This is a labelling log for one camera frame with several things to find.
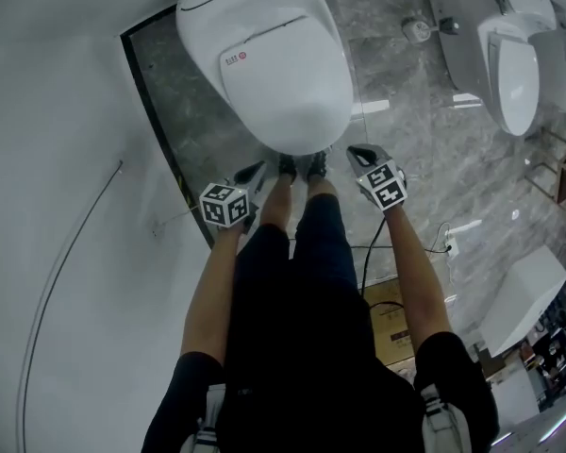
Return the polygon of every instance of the cable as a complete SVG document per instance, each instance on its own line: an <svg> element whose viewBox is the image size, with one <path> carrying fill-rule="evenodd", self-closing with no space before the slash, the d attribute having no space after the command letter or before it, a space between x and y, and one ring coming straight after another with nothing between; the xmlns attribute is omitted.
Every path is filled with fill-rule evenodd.
<svg viewBox="0 0 566 453"><path fill-rule="evenodd" d="M186 216L189 213L193 213L195 210L197 210L199 208L199 205L195 205L194 207L190 207L188 210L183 211L182 213L178 213L177 215L174 215L172 218L168 218L165 222L163 222L162 224L160 224L160 227L163 227L164 225L169 224L172 220L175 220L176 218L180 218L181 216Z"/></svg>
<svg viewBox="0 0 566 453"><path fill-rule="evenodd" d="M99 200L101 199L101 197L103 196L103 194L107 190L108 186L111 184L111 181L113 181L113 178L115 178L115 176L120 171L120 169L122 169L123 164L124 164L124 162L120 160L119 163L118 163L117 169L113 172L113 174L109 178L107 184L103 187L103 190L98 194L98 196L94 200L94 203L92 203L92 206L89 209L86 216L84 217L84 221L82 222L79 229L77 230L77 233L75 234L74 239L70 243L69 248L67 248L67 252L65 253L65 256L63 257L63 261L60 263L60 266L58 267L57 274L55 275L55 279L53 280L53 283L50 286L50 290L48 291L48 295L46 296L46 300L44 301L44 305L42 307L42 312L40 313L40 319L38 320L38 327L36 328L36 334L34 335L34 341L31 345L31 351L29 353L29 364L27 365L27 371L26 371L26 374L25 374L25 387L24 387L24 393L23 393L23 411L22 411L22 433L23 433L23 451L24 451L24 453L27 451L26 435L25 435L25 413L26 413L26 410L27 410L27 390L29 388L29 376L31 374L31 363L34 360L34 354L36 352L36 345L38 343L38 336L40 335L40 328L42 327L42 321L44 320L44 314L46 313L46 308L48 307L48 301L50 300L50 297L52 296L53 291L55 290L55 286L57 285L57 280L60 277L60 273L62 272L63 267L65 266L65 263L67 262L67 259L69 258L70 253L72 252L72 248L74 248L75 242L77 242L77 239L78 239L80 233L82 232L82 230L84 229L86 222L88 222L88 219L91 217L92 212L94 211L94 208L96 207Z"/></svg>
<svg viewBox="0 0 566 453"><path fill-rule="evenodd" d="M376 246L368 246L368 245L351 245L350 248L372 248L372 249L376 249L376 248L393 248L392 245L376 245ZM429 252L430 254L433 253L447 253L451 250L452 246L448 245L446 248L444 248L443 250L431 250L430 248L424 248L424 251Z"/></svg>
<svg viewBox="0 0 566 453"><path fill-rule="evenodd" d="M369 258L371 257L371 251L374 249L375 242L377 238L379 238L379 234L381 233L382 228L386 223L386 215L382 218L381 223L379 224L379 228L375 233L374 238L371 240L371 245L369 245L369 250L367 251L367 257L365 258L365 268L362 271L362 286L360 287L360 296L364 298L365 296L365 282L367 281L367 268L369 267Z"/></svg>
<svg viewBox="0 0 566 453"><path fill-rule="evenodd" d="M405 306L403 304L401 304L400 302L394 302L393 300L383 300L381 302L375 302L373 305L369 306L369 310L371 310L373 307L377 307L377 306L396 306L400 309L404 309Z"/></svg>
<svg viewBox="0 0 566 453"><path fill-rule="evenodd" d="M294 238L289 238L290 242L295 242ZM394 248L392 245L375 245L375 246L369 246L369 245L350 245L350 248L352 249L367 249L367 248L371 248L372 250L376 250L376 249L392 249ZM443 250L431 250L430 248L424 248L425 252L429 252L430 255L433 253L448 253L451 248L453 248L451 245L448 245L446 248L443 248Z"/></svg>
<svg viewBox="0 0 566 453"><path fill-rule="evenodd" d="M444 227L445 225L447 225L449 227L449 229L446 231L447 234L451 230L451 224L449 222L444 222L438 227L438 231L436 232L436 238L434 239L434 243L432 244L432 246L430 246L431 250L429 250L430 254L429 254L428 257L432 257L433 253L437 253L437 252L434 252L433 250L434 250L434 247L436 246L436 243L438 242L438 238L441 236L442 227Z"/></svg>

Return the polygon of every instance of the fiducial marker cube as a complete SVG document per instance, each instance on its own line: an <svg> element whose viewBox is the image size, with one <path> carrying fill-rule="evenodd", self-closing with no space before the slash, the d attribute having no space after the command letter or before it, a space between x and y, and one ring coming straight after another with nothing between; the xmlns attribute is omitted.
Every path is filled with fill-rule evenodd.
<svg viewBox="0 0 566 453"><path fill-rule="evenodd" d="M230 228L250 214L247 190L209 183L199 196L206 223Z"/></svg>
<svg viewBox="0 0 566 453"><path fill-rule="evenodd" d="M404 179L392 159L361 176L357 182L382 211L405 201L408 196Z"/></svg>

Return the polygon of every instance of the shoe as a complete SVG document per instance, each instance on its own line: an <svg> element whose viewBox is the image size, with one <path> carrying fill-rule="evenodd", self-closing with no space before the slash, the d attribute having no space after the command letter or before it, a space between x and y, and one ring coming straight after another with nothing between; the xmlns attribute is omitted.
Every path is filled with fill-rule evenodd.
<svg viewBox="0 0 566 453"><path fill-rule="evenodd" d="M295 169L295 159L290 155L279 155L279 174L280 175L292 175L293 179L291 182L295 181L295 177L298 175Z"/></svg>
<svg viewBox="0 0 566 453"><path fill-rule="evenodd" d="M308 168L308 172L306 174L307 183L309 182L310 177L313 175L325 177L325 175L327 174L326 158L327 155L325 151L320 151L312 155L310 167Z"/></svg>

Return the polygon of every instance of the floor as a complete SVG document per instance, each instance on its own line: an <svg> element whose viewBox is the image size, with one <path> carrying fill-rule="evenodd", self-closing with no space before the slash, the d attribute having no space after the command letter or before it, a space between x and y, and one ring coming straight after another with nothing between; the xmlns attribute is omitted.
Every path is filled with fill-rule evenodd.
<svg viewBox="0 0 566 453"><path fill-rule="evenodd" d="M407 17L431 21L428 0L326 1L344 42L355 92L353 120L328 157L348 241L369 244L381 214L359 195L345 149L379 143L408 175L405 210L424 246L433 245L442 224L482 221L457 235L457 257L431 257L455 331L476 342L477 325L514 261L545 243L566 262L566 215L524 181L526 165L538 159L536 131L547 126L566 137L566 115L540 105L530 133L535 134L516 138L500 130L478 101L460 100L437 36L412 45L401 31ZM196 195L210 181L260 159L272 164L270 176L275 175L275 153L253 138L195 68L177 37L173 14L134 34L132 42L158 117ZM290 236L305 193L306 185L298 182ZM386 229L378 243L390 243ZM435 247L443 248L442 238ZM366 250L354 252L361 281ZM375 250L368 283L394 274L392 252Z"/></svg>

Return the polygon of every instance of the white toilet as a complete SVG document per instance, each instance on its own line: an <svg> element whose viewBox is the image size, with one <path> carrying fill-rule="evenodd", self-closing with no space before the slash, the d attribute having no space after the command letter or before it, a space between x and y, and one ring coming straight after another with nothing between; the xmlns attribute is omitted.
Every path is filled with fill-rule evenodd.
<svg viewBox="0 0 566 453"><path fill-rule="evenodd" d="M533 34L556 28L549 0L430 0L455 85L480 97L506 132L521 136L539 103Z"/></svg>
<svg viewBox="0 0 566 453"><path fill-rule="evenodd" d="M257 139L322 151L348 127L353 89L325 0L178 0L178 34Z"/></svg>
<svg viewBox="0 0 566 453"><path fill-rule="evenodd" d="M533 35L541 72L541 98L566 112L566 12L558 11L558 28Z"/></svg>

